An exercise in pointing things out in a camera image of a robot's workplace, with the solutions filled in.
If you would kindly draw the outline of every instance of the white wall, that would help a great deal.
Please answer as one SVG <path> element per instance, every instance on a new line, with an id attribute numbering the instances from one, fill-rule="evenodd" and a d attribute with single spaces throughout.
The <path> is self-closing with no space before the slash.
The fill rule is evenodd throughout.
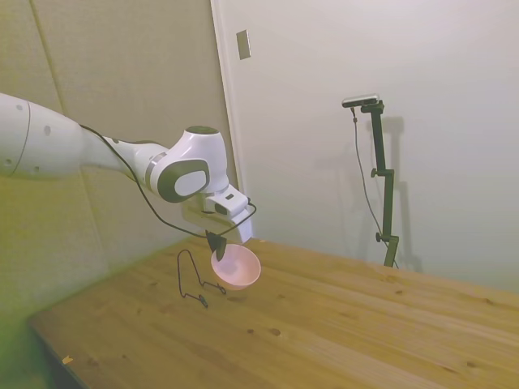
<path id="1" fill-rule="evenodd" d="M 519 292 L 519 2 L 213 2 L 258 237 L 382 263 L 351 114 L 384 99 L 402 267 Z M 247 28 L 252 57 L 238 60 Z M 369 117 L 359 121 L 367 174 Z M 382 214 L 382 179 L 367 177 Z"/>

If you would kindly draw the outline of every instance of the wood grain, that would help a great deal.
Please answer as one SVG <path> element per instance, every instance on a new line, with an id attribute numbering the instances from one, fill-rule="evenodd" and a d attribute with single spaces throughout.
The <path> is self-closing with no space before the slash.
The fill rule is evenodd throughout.
<path id="1" fill-rule="evenodd" d="M 259 280 L 226 295 L 186 240 L 32 318 L 92 388 L 519 388 L 519 296 L 252 240 Z"/>

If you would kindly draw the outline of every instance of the black cable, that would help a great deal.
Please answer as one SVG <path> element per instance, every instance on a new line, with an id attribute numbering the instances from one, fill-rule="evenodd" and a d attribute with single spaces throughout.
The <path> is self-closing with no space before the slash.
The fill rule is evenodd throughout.
<path id="1" fill-rule="evenodd" d="M 128 162 L 124 158 L 122 158 L 122 156 L 112 147 L 112 145 L 105 139 L 105 137 L 103 135 L 101 135 L 100 133 L 95 131 L 93 128 L 90 128 L 88 126 L 84 126 L 83 124 L 80 124 L 80 126 L 83 127 L 85 130 L 88 130 L 88 131 L 92 132 L 93 134 L 95 134 L 106 145 L 106 147 L 108 147 L 112 151 L 112 153 L 115 154 L 118 157 L 119 160 L 121 160 L 121 162 L 128 168 L 128 170 L 130 170 L 131 176 L 133 177 L 135 183 L 139 187 L 139 191 L 142 194 L 142 196 L 144 197 L 144 200 L 146 201 L 146 204 L 149 206 L 149 208 L 152 210 L 153 214 L 157 217 L 158 220 L 160 220 L 162 223 L 164 223 L 165 225 L 167 225 L 167 226 L 169 226 L 169 227 L 171 227 L 173 229 L 177 229 L 178 231 L 182 231 L 183 233 L 188 233 L 188 234 L 190 234 L 190 235 L 192 235 L 194 237 L 202 237 L 203 239 L 206 238 L 205 235 L 200 235 L 198 233 L 192 233 L 191 231 L 183 229 L 182 227 L 178 227 L 177 225 L 171 224 L 171 223 L 167 222 L 166 220 L 162 219 L 162 217 L 158 214 L 158 212 L 155 210 L 153 205 L 148 200 L 148 196 L 146 196 L 146 194 L 144 193 L 144 189 L 140 185 L 139 179 L 137 178 L 137 174 L 135 174 L 135 172 L 131 168 L 130 164 L 128 164 Z M 247 221 L 249 218 L 251 218 L 252 215 L 254 215 L 256 213 L 257 208 L 256 208 L 256 206 L 253 203 L 251 203 L 250 199 L 249 199 L 248 205 L 250 205 L 251 207 L 254 208 L 254 211 L 249 216 L 247 216 L 245 219 L 243 219 L 242 221 L 240 221 L 236 225 L 233 225 L 232 227 L 230 227 L 229 229 L 227 229 L 223 233 L 218 233 L 216 235 L 218 237 L 220 237 L 222 235 L 225 235 L 229 231 L 231 231 L 233 229 L 236 229 L 239 225 L 241 225 L 242 223 Z"/>
<path id="2" fill-rule="evenodd" d="M 373 212 L 373 208 L 371 207 L 371 202 L 369 197 L 367 196 L 367 189 L 366 189 L 366 179 L 364 178 L 364 169 L 362 168 L 362 162 L 360 161 L 360 154 L 358 152 L 358 131 L 357 131 L 357 116 L 355 115 L 355 108 L 351 107 L 351 113 L 354 115 L 354 125 L 355 125 L 355 151 L 357 152 L 357 161 L 358 161 L 358 167 L 360 168 L 360 176 L 362 177 L 362 188 L 364 189 L 364 197 L 366 197 L 367 206 L 370 208 L 371 216 L 373 216 L 373 220 L 376 223 L 376 228 L 379 230 L 380 236 L 382 236 L 382 229 L 380 229 L 379 221 L 376 219 L 375 213 Z M 388 248 L 388 243 L 382 241 L 386 248 Z M 400 269 L 398 266 L 398 263 L 396 260 L 394 260 L 395 266 L 397 269 Z"/>

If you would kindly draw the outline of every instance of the door frame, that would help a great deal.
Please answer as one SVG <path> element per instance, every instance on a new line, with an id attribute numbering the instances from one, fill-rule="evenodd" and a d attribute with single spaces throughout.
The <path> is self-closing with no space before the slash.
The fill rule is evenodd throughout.
<path id="1" fill-rule="evenodd" d="M 215 37 L 217 39 L 218 58 L 220 60 L 221 81 L 224 88 L 225 107 L 227 109 L 227 117 L 229 119 L 230 140 L 233 146 L 234 164 L 236 165 L 236 176 L 238 179 L 238 189 L 241 192 L 247 193 L 247 183 L 245 174 L 243 173 L 243 166 L 245 166 L 243 159 L 243 152 L 240 142 L 240 130 L 238 125 L 238 113 L 234 108 L 234 89 L 232 84 L 232 77 L 230 75 L 229 66 L 229 50 L 227 42 L 225 42 L 224 20 L 220 8 L 220 0 L 211 0 L 212 22 L 214 24 Z"/>

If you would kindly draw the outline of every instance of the light switch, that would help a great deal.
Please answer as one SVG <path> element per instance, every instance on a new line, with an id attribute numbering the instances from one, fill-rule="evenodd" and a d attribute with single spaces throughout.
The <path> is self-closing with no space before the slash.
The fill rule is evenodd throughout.
<path id="1" fill-rule="evenodd" d="M 249 44 L 249 32 L 247 30 L 240 31 L 236 34 L 236 41 L 238 42 L 240 59 L 250 58 L 251 46 Z"/>

